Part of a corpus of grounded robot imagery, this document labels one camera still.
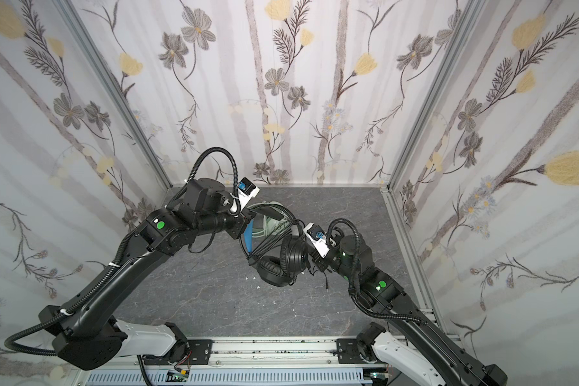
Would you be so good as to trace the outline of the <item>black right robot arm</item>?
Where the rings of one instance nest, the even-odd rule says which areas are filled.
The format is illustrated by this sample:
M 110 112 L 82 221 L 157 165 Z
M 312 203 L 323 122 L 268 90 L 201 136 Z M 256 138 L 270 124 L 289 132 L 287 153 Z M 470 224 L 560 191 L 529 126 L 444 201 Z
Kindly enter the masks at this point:
M 357 337 L 360 355 L 368 362 L 386 363 L 419 385 L 505 385 L 506 373 L 486 365 L 450 339 L 412 301 L 403 287 L 377 268 L 372 250 L 362 237 L 336 236 L 326 242 L 321 229 L 307 232 L 315 247 L 313 261 L 350 278 L 352 263 L 359 262 L 355 304 L 374 320 L 395 326 L 405 336 L 402 343 L 373 322 Z

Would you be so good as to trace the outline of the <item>black and blue headphones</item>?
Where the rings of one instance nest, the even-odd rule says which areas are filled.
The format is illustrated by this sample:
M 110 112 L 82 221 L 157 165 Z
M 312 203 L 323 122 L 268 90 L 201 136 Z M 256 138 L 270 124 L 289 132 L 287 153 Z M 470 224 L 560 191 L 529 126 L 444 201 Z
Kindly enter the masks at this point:
M 271 286 L 292 286 L 297 276 L 309 265 L 304 223 L 281 204 L 254 204 L 248 208 L 247 213 L 249 226 L 256 216 L 268 217 L 277 222 L 257 244 L 253 244 L 251 228 L 246 228 L 239 237 L 249 266 L 256 269 L 260 278 Z

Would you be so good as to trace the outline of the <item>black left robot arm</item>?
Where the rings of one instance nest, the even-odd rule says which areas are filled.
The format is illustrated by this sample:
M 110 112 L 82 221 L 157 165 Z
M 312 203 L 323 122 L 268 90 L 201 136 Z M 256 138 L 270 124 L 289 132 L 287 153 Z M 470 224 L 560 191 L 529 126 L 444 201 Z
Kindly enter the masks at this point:
M 253 218 L 247 208 L 259 188 L 247 178 L 227 191 L 213 179 L 193 179 L 184 192 L 151 212 L 119 245 L 117 259 L 63 307 L 46 307 L 40 321 L 47 327 L 53 351 L 82 370 L 93 370 L 115 357 L 141 355 L 167 363 L 190 352 L 188 339 L 174 323 L 141 325 L 114 317 L 114 311 L 160 265 L 200 236 L 226 232 L 238 239 Z

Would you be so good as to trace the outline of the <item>mint green over-ear headphones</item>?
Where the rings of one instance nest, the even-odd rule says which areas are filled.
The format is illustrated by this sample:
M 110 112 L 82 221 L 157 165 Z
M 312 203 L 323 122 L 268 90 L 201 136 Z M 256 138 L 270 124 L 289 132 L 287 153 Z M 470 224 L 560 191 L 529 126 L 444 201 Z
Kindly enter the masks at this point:
M 253 204 L 248 209 L 256 213 L 246 230 L 246 235 L 252 238 L 278 235 L 293 225 L 291 216 L 287 214 L 289 209 L 278 201 Z

